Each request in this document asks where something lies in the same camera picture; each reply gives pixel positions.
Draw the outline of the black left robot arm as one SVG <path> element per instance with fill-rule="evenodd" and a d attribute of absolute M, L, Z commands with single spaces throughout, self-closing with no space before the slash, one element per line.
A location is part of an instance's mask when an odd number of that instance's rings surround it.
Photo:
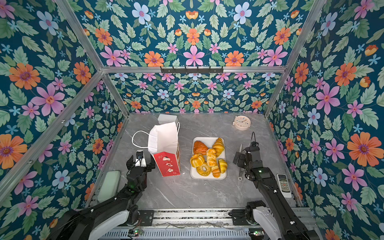
<path fill-rule="evenodd" d="M 139 219 L 137 202 L 147 187 L 148 173 L 156 168 L 153 157 L 127 161 L 125 186 L 113 197 L 93 207 L 80 211 L 67 211 L 56 227 L 51 230 L 48 240 L 97 240 L 113 228 Z"/>

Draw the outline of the glazed yellow donut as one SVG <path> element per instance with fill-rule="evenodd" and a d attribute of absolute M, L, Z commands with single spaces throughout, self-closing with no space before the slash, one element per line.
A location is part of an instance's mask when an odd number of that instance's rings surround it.
<path fill-rule="evenodd" d="M 198 166 L 196 168 L 197 170 L 197 173 L 200 175 L 200 176 L 203 176 L 203 177 L 207 177 L 210 175 L 211 173 L 211 167 L 208 166 L 206 163 L 202 164 L 201 166 Z"/>

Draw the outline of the yellow shell madeleine bread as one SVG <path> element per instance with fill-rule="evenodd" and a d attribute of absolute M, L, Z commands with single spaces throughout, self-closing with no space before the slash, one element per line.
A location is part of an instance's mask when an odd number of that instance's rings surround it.
<path fill-rule="evenodd" d="M 202 166 L 205 163 L 204 155 L 200 153 L 193 155 L 190 159 L 190 163 L 193 168 L 198 168 Z"/>

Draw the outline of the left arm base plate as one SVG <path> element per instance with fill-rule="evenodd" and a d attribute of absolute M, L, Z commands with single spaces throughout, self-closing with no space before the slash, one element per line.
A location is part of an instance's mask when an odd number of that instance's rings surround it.
<path fill-rule="evenodd" d="M 150 227 L 153 224 L 155 211 L 154 210 L 138 210 L 137 225 L 141 227 Z"/>

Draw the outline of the long twisted bread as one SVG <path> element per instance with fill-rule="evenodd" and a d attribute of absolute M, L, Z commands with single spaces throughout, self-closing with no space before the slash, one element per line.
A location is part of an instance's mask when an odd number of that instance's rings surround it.
<path fill-rule="evenodd" d="M 217 162 L 217 156 L 216 156 L 216 150 L 215 149 L 208 149 L 206 152 L 207 156 L 207 165 L 211 168 L 211 173 L 213 174 L 214 178 L 219 178 L 221 175 L 221 172 L 219 170 L 218 162 Z"/>

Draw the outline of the red white paper bag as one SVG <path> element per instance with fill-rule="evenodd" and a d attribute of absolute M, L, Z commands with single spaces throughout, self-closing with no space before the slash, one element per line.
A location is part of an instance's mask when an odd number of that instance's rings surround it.
<path fill-rule="evenodd" d="M 137 148 L 144 148 L 154 158 L 157 167 L 163 177 L 179 176 L 180 170 L 180 123 L 167 123 L 155 125 L 148 135 L 148 143 L 142 147 L 133 144 Z"/>

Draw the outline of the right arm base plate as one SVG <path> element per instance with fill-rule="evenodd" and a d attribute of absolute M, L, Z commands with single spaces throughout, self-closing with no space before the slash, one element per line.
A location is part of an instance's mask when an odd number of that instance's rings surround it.
<path fill-rule="evenodd" d="M 254 220 L 247 218 L 245 209 L 232 209 L 228 215 L 231 217 L 234 226 L 255 226 L 257 223 Z"/>

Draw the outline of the metal tongs white tips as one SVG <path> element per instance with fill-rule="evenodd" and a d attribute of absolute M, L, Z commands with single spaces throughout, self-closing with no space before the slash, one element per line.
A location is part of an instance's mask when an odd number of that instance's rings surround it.
<path fill-rule="evenodd" d="M 240 153 L 243 151 L 242 147 L 243 147 L 243 144 L 240 145 Z M 238 180 L 239 181 L 241 181 L 243 179 L 243 174 L 244 174 L 244 169 L 243 168 L 239 168 L 239 176 L 238 176 Z"/>

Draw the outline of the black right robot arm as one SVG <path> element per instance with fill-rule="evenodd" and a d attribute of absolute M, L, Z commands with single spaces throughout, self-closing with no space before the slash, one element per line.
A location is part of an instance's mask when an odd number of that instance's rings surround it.
<path fill-rule="evenodd" d="M 275 175 L 263 165 L 259 143 L 253 141 L 248 147 L 241 148 L 233 163 L 244 171 L 244 177 L 255 185 L 267 201 L 253 201 L 246 205 L 247 221 L 262 228 L 260 232 L 250 232 L 252 240 L 320 239 L 315 230 L 308 230 L 297 217 L 280 191 Z"/>

